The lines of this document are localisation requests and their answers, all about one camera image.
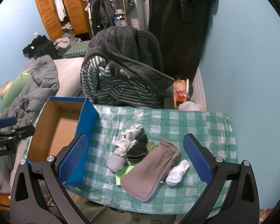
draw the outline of checkered tablecloth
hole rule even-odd
[[[115,184],[115,175],[106,167],[106,160],[114,151],[114,142],[119,133],[131,123],[143,125],[148,138],[159,142],[163,137],[171,141],[188,157],[183,149],[183,137],[192,133],[201,145],[214,156],[228,162],[237,162],[237,148],[228,117],[221,113],[199,111],[150,110],[133,107],[95,105],[99,113],[90,142],[84,170],[83,184],[65,186],[66,189],[86,199],[110,207],[147,214],[184,214],[197,201],[206,187],[190,165],[181,183],[169,187],[161,184],[152,197],[141,202]],[[215,205],[219,207],[227,193],[223,188]]]
[[[63,59],[84,57],[88,50],[88,41],[81,41],[71,45],[70,49],[63,55]]]

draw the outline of wooden wardrobe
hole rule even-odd
[[[61,38],[61,23],[54,0],[35,0],[35,2],[50,40],[54,42]],[[85,12],[87,3],[84,4],[82,0],[63,0],[63,3],[75,35],[89,33],[92,38],[88,14]]]

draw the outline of cardboard box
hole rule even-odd
[[[87,137],[87,149],[66,184],[81,184],[90,140],[98,112],[82,97],[50,97],[35,127],[27,159],[45,161],[56,156],[78,133]]]

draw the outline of blue gripper pad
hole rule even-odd
[[[210,164],[188,135],[184,136],[183,145],[184,151],[188,155],[199,178],[209,185],[213,179]]]
[[[0,129],[5,128],[5,127],[9,127],[12,125],[16,125],[17,124],[17,118],[16,117],[8,117],[8,118],[3,118],[0,119]]]
[[[58,180],[61,184],[69,180],[86,149],[87,137],[82,134],[59,165]]]

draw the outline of chair backrest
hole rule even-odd
[[[140,62],[163,72],[163,60],[157,38],[148,31],[137,30],[136,42]]]

